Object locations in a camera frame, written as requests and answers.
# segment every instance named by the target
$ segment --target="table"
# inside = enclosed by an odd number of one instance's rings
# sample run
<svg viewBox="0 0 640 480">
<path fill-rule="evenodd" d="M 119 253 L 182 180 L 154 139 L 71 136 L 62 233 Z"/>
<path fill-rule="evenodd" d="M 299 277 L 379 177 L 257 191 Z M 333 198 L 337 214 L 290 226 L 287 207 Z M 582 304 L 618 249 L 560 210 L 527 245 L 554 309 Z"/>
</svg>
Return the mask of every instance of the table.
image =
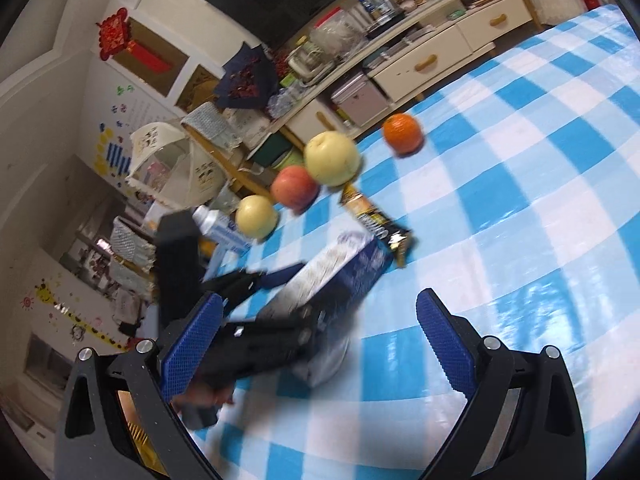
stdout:
<svg viewBox="0 0 640 480">
<path fill-rule="evenodd" d="M 432 287 L 511 349 L 561 349 L 588 475 L 640 410 L 640 44 L 617 7 L 527 40 L 410 111 L 423 149 L 360 144 L 356 181 L 418 239 L 357 314 L 345 362 L 310 391 L 288 372 L 241 381 L 237 405 L 194 434 L 225 479 L 414 480 L 464 406 L 415 318 Z M 226 269 L 313 257 L 357 222 L 325 190 Z M 254 316 L 270 294 L 237 312 Z"/>
</svg>

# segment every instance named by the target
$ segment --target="white cabinet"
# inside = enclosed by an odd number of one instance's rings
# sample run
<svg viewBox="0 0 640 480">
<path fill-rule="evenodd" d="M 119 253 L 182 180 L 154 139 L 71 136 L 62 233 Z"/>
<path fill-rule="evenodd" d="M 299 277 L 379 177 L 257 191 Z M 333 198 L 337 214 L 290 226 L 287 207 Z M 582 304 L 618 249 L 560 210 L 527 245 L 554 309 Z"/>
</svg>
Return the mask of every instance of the white cabinet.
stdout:
<svg viewBox="0 0 640 480">
<path fill-rule="evenodd" d="M 304 143 L 308 143 L 317 134 L 333 130 L 348 134 L 347 127 L 340 116 L 322 101 L 314 99 L 292 119 L 287 122 L 287 127 Z"/>
<path fill-rule="evenodd" d="M 399 101 L 471 54 L 460 30 L 449 27 L 385 68 L 374 79 L 393 101 Z"/>
<path fill-rule="evenodd" d="M 503 0 L 486 9 L 478 10 L 458 22 L 457 27 L 462 31 L 471 48 L 478 50 L 532 19 L 522 0 Z"/>
</svg>

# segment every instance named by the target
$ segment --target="orange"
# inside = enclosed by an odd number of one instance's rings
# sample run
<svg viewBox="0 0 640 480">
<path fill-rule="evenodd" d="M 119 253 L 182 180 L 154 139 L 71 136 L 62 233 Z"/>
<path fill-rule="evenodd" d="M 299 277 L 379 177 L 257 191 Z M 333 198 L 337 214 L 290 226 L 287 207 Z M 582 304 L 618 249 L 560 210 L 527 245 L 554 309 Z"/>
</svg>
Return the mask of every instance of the orange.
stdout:
<svg viewBox="0 0 640 480">
<path fill-rule="evenodd" d="M 382 126 L 382 134 L 386 143 L 398 155 L 413 153 L 424 142 L 420 123 L 408 114 L 395 114 L 389 117 Z"/>
</svg>

